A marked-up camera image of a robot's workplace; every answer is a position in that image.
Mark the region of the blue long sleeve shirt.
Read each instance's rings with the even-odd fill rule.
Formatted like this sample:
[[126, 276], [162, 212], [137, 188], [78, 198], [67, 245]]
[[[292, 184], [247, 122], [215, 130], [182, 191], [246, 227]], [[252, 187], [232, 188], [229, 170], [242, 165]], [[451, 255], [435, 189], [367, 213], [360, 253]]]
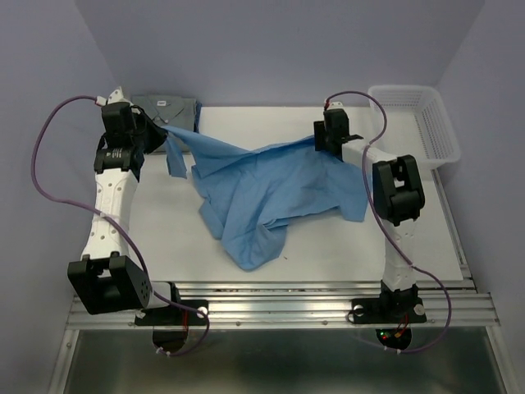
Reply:
[[199, 213], [242, 270], [280, 256], [295, 218], [337, 209], [362, 222], [368, 198], [359, 167], [314, 148], [312, 136], [247, 150], [169, 126], [165, 148], [173, 177], [190, 176]]

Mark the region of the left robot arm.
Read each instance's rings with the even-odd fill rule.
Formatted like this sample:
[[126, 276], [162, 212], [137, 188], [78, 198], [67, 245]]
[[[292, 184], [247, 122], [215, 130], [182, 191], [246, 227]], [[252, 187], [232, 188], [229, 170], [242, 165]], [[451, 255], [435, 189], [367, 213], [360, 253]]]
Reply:
[[68, 279], [92, 315], [154, 306], [164, 323], [174, 323], [182, 303], [163, 295], [154, 304], [155, 287], [129, 234], [145, 157], [165, 142], [167, 132], [126, 101], [106, 104], [101, 115], [105, 131], [94, 159], [94, 216], [80, 260], [68, 265]]

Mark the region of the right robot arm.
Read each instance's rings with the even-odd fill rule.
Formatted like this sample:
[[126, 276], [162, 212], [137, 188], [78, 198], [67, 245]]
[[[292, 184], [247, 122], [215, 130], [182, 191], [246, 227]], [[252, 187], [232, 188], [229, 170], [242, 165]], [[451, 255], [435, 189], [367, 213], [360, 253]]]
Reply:
[[415, 224], [426, 202], [415, 157], [396, 157], [370, 147], [362, 136], [352, 135], [341, 103], [326, 105], [323, 119], [314, 122], [314, 139], [315, 150], [360, 168], [372, 214], [385, 235], [380, 294], [352, 299], [348, 320], [360, 325], [424, 323], [425, 310], [412, 264], [405, 260], [412, 254]]

